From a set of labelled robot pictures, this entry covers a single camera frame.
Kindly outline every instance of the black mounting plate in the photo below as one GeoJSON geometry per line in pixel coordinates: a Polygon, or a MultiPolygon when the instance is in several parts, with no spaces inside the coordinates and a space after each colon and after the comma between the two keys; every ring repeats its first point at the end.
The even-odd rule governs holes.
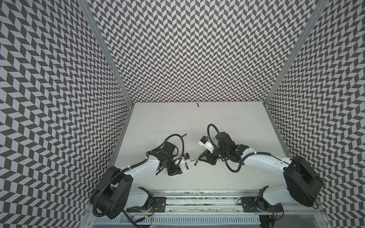
{"type": "MultiPolygon", "coordinates": [[[[154,203],[156,204],[154,212],[165,212],[166,197],[153,197],[152,198],[152,206],[153,206],[154,203]]],[[[140,206],[127,208],[127,212],[146,213],[145,209],[143,207],[140,207],[140,206]]]]}
{"type": "MultiPolygon", "coordinates": [[[[257,204],[255,201],[256,197],[241,197],[239,199],[241,200],[240,204],[242,205],[244,212],[263,212],[257,209],[257,204]]],[[[275,212],[283,211],[283,207],[276,204],[265,212],[273,212],[273,209],[275,210],[275,212]]]]}

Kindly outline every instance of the patterned wall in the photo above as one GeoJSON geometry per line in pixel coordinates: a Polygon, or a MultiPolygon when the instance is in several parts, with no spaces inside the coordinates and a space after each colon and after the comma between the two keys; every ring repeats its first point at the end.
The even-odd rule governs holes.
{"type": "Polygon", "coordinates": [[[330,1],[269,104],[289,150],[324,178],[334,227],[365,227],[364,15],[363,1],[330,1]]]}
{"type": "Polygon", "coordinates": [[[0,0],[0,227],[76,227],[126,111],[74,0],[0,0]]]}
{"type": "Polygon", "coordinates": [[[88,0],[134,102],[263,101],[317,0],[88,0]]]}

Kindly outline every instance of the white tabletop surface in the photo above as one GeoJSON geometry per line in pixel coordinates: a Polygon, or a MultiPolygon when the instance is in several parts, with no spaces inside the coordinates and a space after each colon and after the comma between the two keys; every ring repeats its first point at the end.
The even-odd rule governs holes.
{"type": "MultiPolygon", "coordinates": [[[[244,144],[257,151],[285,157],[262,102],[199,102],[196,103],[136,103],[126,134],[116,158],[115,166],[133,165],[145,158],[146,151],[156,147],[158,139],[171,134],[184,137],[185,153],[197,159],[205,148],[198,144],[207,135],[209,123],[220,132],[227,132],[236,144],[244,144]]],[[[211,136],[216,132],[211,127],[211,136]]],[[[169,142],[181,153],[179,137],[169,142]]],[[[168,176],[167,170],[159,175],[150,173],[142,178],[140,186],[148,190],[258,190],[266,185],[276,185],[284,180],[272,173],[248,165],[232,173],[225,163],[216,165],[199,161],[187,173],[168,176]]],[[[228,161],[236,169],[238,163],[228,161]]]]}

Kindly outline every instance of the chevron pattern wallpaper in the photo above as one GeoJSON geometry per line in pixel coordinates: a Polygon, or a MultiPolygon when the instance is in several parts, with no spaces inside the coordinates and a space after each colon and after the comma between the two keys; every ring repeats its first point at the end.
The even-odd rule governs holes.
{"type": "Polygon", "coordinates": [[[332,0],[269,109],[293,154],[325,180],[334,227],[365,227],[363,1],[332,0]]]}
{"type": "Polygon", "coordinates": [[[75,0],[0,0],[0,227],[77,227],[127,109],[75,0]]]}
{"type": "Polygon", "coordinates": [[[87,0],[134,102],[263,101],[318,0],[87,0]]]}

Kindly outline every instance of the black and white geometric pattern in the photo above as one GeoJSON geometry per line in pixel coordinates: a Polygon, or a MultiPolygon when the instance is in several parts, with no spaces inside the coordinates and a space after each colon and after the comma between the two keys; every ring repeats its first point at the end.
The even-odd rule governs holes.
{"type": "Polygon", "coordinates": [[[0,0],[0,227],[77,227],[127,109],[74,0],[0,0]]]}
{"type": "Polygon", "coordinates": [[[134,102],[263,101],[318,0],[88,0],[134,102]]]}
{"type": "Polygon", "coordinates": [[[365,227],[363,1],[333,0],[269,104],[292,154],[325,180],[334,227],[365,227]]]}

